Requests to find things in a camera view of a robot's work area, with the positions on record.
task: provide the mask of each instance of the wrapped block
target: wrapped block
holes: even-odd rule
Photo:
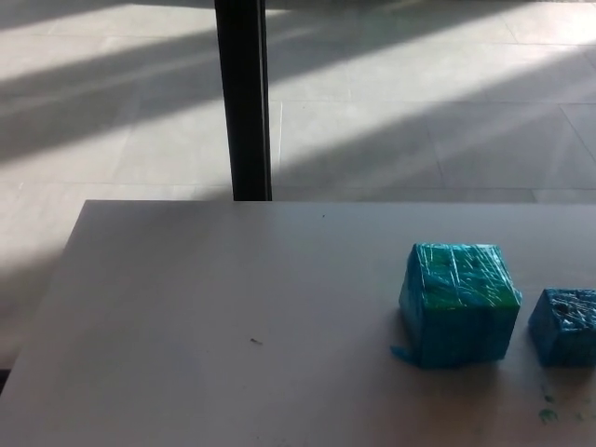
[[[596,291],[545,289],[529,329],[543,365],[596,365]]]
[[[412,362],[450,368],[502,359],[520,301],[498,247],[415,244],[400,294]]]

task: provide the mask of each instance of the plastic wrap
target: plastic wrap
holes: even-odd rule
[[[518,293],[495,245],[416,244],[427,307],[519,307]]]
[[[596,291],[545,289],[529,329],[543,365],[596,365]]]
[[[498,247],[415,244],[400,295],[411,352],[393,352],[424,368],[502,359],[520,300]]]

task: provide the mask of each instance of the metal post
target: metal post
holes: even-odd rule
[[[234,200],[271,200],[264,0],[215,0]]]
[[[2,394],[2,390],[4,389],[4,385],[7,384],[8,376],[10,375],[10,370],[0,370],[0,394]]]

